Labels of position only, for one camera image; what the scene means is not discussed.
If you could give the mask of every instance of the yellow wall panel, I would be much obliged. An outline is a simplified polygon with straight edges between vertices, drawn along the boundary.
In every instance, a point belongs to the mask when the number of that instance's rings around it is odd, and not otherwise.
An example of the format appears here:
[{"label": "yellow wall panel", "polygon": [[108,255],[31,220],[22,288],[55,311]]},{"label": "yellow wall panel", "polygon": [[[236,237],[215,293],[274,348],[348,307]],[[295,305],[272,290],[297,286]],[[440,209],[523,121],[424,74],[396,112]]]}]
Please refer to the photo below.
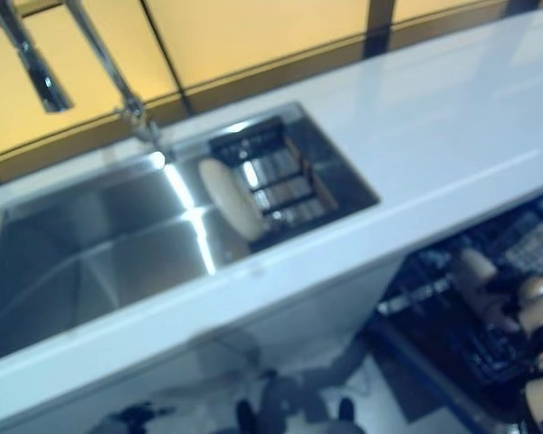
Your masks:
[{"label": "yellow wall panel", "polygon": [[[149,100],[175,90],[138,0],[84,4],[134,91]],[[110,113],[120,104],[118,92],[63,6],[29,16],[24,23],[74,107],[63,113],[43,111],[0,29],[0,153]]]},{"label": "yellow wall panel", "polygon": [[148,0],[185,87],[366,30],[367,0]]},{"label": "yellow wall panel", "polygon": [[57,5],[60,0],[14,0],[16,10],[21,14],[29,14],[34,11],[39,11],[45,7]]},{"label": "yellow wall panel", "polygon": [[443,9],[467,5],[475,1],[477,0],[396,0],[392,21],[398,23],[416,16],[440,12]]}]

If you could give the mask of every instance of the faucet spout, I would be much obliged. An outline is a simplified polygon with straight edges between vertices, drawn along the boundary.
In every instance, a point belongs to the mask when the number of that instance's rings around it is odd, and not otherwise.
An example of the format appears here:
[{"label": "faucet spout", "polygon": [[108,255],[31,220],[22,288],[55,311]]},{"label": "faucet spout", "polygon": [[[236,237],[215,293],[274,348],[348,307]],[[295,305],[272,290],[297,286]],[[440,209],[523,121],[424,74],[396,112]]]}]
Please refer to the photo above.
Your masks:
[{"label": "faucet spout", "polygon": [[30,35],[16,14],[12,0],[0,0],[0,25],[18,52],[44,109],[48,112],[58,112],[72,107],[71,100],[46,60],[34,47]]},{"label": "faucet spout", "polygon": [[159,128],[155,120],[145,110],[145,105],[140,97],[131,90],[125,81],[119,67],[97,33],[87,12],[84,10],[82,0],[64,0],[64,4],[71,13],[72,18],[74,18],[75,23],[81,29],[90,47],[99,58],[110,79],[115,84],[115,87],[119,90],[123,107],[117,110],[118,113],[131,125],[135,136],[145,142],[151,143],[156,150],[160,150]]},{"label": "faucet spout", "polygon": [[[109,50],[92,25],[81,0],[64,0],[64,3],[115,87],[119,90],[123,107],[119,108],[117,112],[130,124],[136,137],[151,143],[156,150],[160,151],[159,128],[156,122],[145,110],[145,105],[138,95],[131,90],[125,81]],[[0,25],[18,51],[44,109],[49,112],[69,109],[72,106],[71,101],[48,67],[46,60],[34,47],[30,35],[24,29],[22,20],[16,14],[12,0],[0,0]]]}]

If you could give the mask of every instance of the dish rack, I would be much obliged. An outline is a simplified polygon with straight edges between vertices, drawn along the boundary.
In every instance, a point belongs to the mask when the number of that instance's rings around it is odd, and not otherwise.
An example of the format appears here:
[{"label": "dish rack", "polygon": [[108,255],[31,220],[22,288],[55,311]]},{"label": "dish rack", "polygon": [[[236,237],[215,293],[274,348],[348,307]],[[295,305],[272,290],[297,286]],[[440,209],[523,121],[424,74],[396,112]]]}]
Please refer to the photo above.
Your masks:
[{"label": "dish rack", "polygon": [[386,322],[396,343],[404,340],[475,408],[513,423],[531,375],[531,347],[522,332],[483,323],[453,287],[451,265],[463,248],[497,267],[496,291],[514,291],[527,276],[543,274],[543,196],[410,255],[379,303],[376,322]]}]

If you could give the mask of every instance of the kitchen sink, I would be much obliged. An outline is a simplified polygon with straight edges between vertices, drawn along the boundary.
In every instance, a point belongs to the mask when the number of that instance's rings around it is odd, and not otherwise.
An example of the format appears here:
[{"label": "kitchen sink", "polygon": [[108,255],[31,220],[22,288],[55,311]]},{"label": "kitchen sink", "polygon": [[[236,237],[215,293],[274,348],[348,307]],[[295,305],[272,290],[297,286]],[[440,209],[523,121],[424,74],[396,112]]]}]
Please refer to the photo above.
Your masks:
[{"label": "kitchen sink", "polygon": [[[206,185],[207,158],[255,208],[257,237]],[[10,203],[0,212],[0,358],[376,203],[298,104]]]}]

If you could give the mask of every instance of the dishwasher basket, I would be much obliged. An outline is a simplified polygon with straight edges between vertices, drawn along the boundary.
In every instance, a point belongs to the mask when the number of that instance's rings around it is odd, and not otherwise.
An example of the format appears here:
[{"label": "dishwasher basket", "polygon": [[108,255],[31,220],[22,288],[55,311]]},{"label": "dishwasher basket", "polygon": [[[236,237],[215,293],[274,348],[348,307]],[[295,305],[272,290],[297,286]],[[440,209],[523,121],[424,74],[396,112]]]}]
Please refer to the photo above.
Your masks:
[{"label": "dishwasher basket", "polygon": [[497,266],[500,290],[543,274],[543,196],[409,256],[377,315],[493,418],[513,422],[531,348],[522,332],[485,325],[453,288],[450,267],[465,247]]}]

